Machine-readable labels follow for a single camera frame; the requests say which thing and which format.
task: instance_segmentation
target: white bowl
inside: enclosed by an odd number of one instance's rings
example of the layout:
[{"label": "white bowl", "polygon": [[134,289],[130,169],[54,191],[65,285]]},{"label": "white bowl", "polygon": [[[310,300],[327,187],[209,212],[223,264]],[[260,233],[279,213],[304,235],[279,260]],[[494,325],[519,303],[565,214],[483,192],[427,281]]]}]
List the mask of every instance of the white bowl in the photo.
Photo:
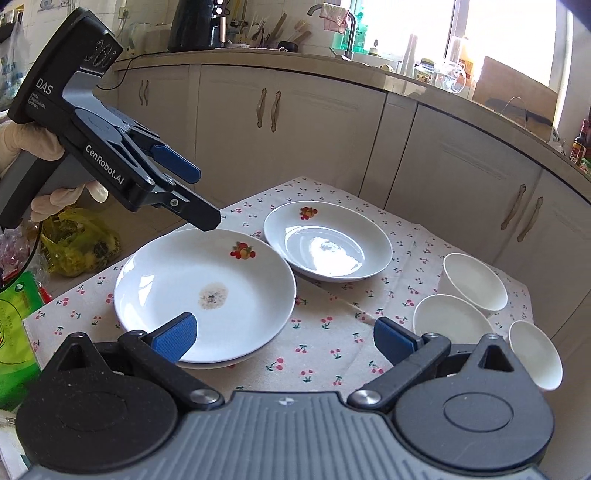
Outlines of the white bowl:
[{"label": "white bowl", "polygon": [[542,330],[533,323],[517,320],[509,328],[509,345],[539,389],[551,391],[560,386],[560,355]]},{"label": "white bowl", "polygon": [[392,261],[392,244],[380,227],[332,203],[281,205],[267,216],[264,234],[295,270],[317,280],[361,280]]},{"label": "white bowl", "polygon": [[486,317],[466,300],[451,295],[431,295],[414,310],[413,331],[421,336],[439,333],[452,343],[476,344],[483,335],[494,333]]},{"label": "white bowl", "polygon": [[469,301],[487,318],[504,309],[509,299],[503,282],[488,265],[460,253],[443,259],[437,293]]}]

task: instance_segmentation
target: black kettle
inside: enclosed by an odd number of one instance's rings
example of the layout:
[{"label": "black kettle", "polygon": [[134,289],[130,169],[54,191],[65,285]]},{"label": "black kettle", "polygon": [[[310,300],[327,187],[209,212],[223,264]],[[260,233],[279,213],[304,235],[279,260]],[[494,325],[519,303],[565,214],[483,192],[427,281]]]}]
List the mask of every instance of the black kettle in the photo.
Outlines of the black kettle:
[{"label": "black kettle", "polygon": [[180,0],[168,39],[168,50],[220,48],[226,43],[224,0]]}]

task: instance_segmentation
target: glass jar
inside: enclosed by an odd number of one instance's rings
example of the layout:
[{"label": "glass jar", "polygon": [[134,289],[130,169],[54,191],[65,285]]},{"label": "glass jar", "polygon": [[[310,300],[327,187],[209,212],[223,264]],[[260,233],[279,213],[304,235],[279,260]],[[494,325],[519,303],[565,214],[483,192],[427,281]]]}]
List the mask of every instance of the glass jar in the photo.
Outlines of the glass jar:
[{"label": "glass jar", "polygon": [[435,76],[435,62],[430,59],[421,59],[419,64],[414,68],[414,78],[419,82],[434,85]]}]

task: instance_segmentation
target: blue gripper pad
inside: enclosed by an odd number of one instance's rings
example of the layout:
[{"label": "blue gripper pad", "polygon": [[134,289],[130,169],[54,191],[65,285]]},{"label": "blue gripper pad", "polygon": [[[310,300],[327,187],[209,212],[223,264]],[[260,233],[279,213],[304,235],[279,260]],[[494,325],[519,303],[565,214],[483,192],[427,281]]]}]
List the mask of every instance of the blue gripper pad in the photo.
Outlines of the blue gripper pad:
[{"label": "blue gripper pad", "polygon": [[197,320],[192,313],[185,312],[165,323],[144,341],[166,360],[178,362],[197,339]]},{"label": "blue gripper pad", "polygon": [[154,161],[181,177],[187,183],[197,183],[201,179],[201,170],[189,160],[180,156],[168,145],[154,145],[150,148]]},{"label": "blue gripper pad", "polygon": [[374,325],[374,344],[381,354],[396,365],[423,346],[423,339],[387,317]]}]

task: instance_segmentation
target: plastic bag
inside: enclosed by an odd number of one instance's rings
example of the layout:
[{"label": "plastic bag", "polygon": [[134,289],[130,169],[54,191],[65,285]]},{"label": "plastic bag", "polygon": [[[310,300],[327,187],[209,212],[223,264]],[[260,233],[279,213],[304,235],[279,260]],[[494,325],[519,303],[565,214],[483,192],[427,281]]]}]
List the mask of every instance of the plastic bag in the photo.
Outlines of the plastic bag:
[{"label": "plastic bag", "polygon": [[41,241],[49,271],[66,277],[102,270],[121,253],[119,235],[83,208],[69,208],[45,220]]},{"label": "plastic bag", "polygon": [[29,43],[20,22],[14,22],[10,38],[0,44],[0,111],[7,110],[25,77]]},{"label": "plastic bag", "polygon": [[[35,245],[38,226],[24,222],[15,229],[6,229],[0,234],[0,287],[19,273],[27,262]],[[38,250],[27,267],[39,288],[49,282],[49,270],[45,256]]]},{"label": "plastic bag", "polygon": [[0,408],[5,410],[22,401],[27,385],[40,373],[22,320],[41,307],[43,300],[31,272],[0,293]]}]

